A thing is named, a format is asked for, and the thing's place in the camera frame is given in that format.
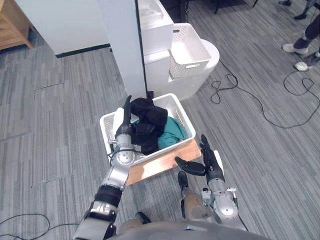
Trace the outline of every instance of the black joint band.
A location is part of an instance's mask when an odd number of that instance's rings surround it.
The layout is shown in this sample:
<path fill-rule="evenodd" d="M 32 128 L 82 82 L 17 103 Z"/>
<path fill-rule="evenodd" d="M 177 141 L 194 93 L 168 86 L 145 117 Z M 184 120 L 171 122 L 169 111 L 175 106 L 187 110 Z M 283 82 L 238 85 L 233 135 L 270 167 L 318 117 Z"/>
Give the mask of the black joint band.
<path fill-rule="evenodd" d="M 111 204 L 117 208 L 121 199 L 121 195 L 122 191 L 119 188 L 104 185 L 100 186 L 94 197 L 94 200 Z"/>

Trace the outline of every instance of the black baseboard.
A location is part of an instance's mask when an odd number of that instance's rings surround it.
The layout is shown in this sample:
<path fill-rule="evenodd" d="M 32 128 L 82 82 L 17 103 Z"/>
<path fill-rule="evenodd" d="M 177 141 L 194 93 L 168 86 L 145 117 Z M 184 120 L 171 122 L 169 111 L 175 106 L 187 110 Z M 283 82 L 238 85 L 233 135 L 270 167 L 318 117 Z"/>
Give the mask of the black baseboard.
<path fill-rule="evenodd" d="M 81 53 L 89 52 L 89 51 L 92 51 L 92 50 L 109 48 L 109 47 L 110 47 L 110 43 L 107 43 L 107 44 L 102 44 L 102 45 L 98 45 L 98 46 L 86 47 L 86 48 L 78 49 L 78 50 L 74 50 L 74 51 L 67 51 L 67 52 L 63 52 L 63 53 L 60 53 L 60 54 L 56 54 L 55 56 L 59 59 L 59 58 L 71 56 L 71 55 L 74 55 L 74 54 L 81 54 Z"/>

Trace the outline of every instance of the white laundry basket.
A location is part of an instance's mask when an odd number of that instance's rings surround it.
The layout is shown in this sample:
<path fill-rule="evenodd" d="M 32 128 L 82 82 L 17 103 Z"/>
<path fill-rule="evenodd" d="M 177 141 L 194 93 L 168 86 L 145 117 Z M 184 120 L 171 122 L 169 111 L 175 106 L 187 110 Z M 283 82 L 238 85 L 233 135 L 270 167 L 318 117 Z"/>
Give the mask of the white laundry basket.
<path fill-rule="evenodd" d="M 173 25 L 169 71 L 174 78 L 194 75 L 205 68 L 211 56 L 189 23 Z"/>
<path fill-rule="evenodd" d="M 194 126 L 189 120 L 187 113 L 185 112 L 178 98 L 174 94 L 172 93 L 165 94 L 165 95 L 156 97 L 152 100 L 155 106 L 166 109 L 168 111 L 168 116 L 174 118 L 177 121 L 177 123 L 181 126 L 181 128 L 184 129 L 186 133 L 186 139 L 181 140 L 174 145 L 168 146 L 164 149 L 158 150 L 149 155 L 143 155 L 142 153 L 140 153 L 136 155 L 136 161 L 134 162 L 133 165 L 136 165 L 143 161 L 154 158 L 155 156 L 166 153 L 177 147 L 183 146 L 184 144 L 194 139 L 196 136 L 196 131 L 194 129 Z M 108 143 L 108 140 L 115 140 L 116 133 L 114 132 L 114 128 L 113 128 L 115 113 L 116 112 L 112 112 L 100 118 L 100 127 L 102 131 L 102 136 L 104 140 L 105 149 L 108 154 L 112 152 L 111 147 Z"/>
<path fill-rule="evenodd" d="M 166 93 L 173 93 L 179 100 L 183 100 L 193 96 L 200 89 L 208 76 L 215 69 L 220 58 L 218 49 L 211 42 L 203 39 L 201 41 L 211 56 L 211 59 L 205 68 L 191 76 L 169 76 L 168 82 L 157 90 L 157 94 L 163 95 Z"/>

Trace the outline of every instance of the black cloth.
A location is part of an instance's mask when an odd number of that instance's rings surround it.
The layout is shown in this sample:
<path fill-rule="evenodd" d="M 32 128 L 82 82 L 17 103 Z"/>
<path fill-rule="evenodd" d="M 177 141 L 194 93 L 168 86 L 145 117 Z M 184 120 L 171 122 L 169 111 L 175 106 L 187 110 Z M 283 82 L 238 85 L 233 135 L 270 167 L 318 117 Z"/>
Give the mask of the black cloth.
<path fill-rule="evenodd" d="M 299 38 L 293 45 L 295 49 L 305 49 L 309 47 L 313 39 L 320 35 L 320 14 L 313 20 L 305 30 L 306 40 Z"/>
<path fill-rule="evenodd" d="M 139 117 L 133 127 L 132 144 L 140 145 L 144 155 L 158 151 L 158 138 L 165 131 L 168 111 L 155 106 L 152 99 L 137 98 L 131 102 L 131 113 Z"/>

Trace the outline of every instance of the wooden cabinet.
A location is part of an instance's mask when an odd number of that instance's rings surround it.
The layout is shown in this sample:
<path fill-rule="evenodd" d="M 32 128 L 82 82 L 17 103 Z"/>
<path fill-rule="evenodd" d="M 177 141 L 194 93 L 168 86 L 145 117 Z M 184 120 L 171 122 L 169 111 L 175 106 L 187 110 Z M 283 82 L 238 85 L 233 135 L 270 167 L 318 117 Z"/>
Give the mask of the wooden cabinet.
<path fill-rule="evenodd" d="M 28 41 L 29 28 L 34 30 L 14 0 L 0 0 L 0 50 L 22 44 L 32 49 Z"/>

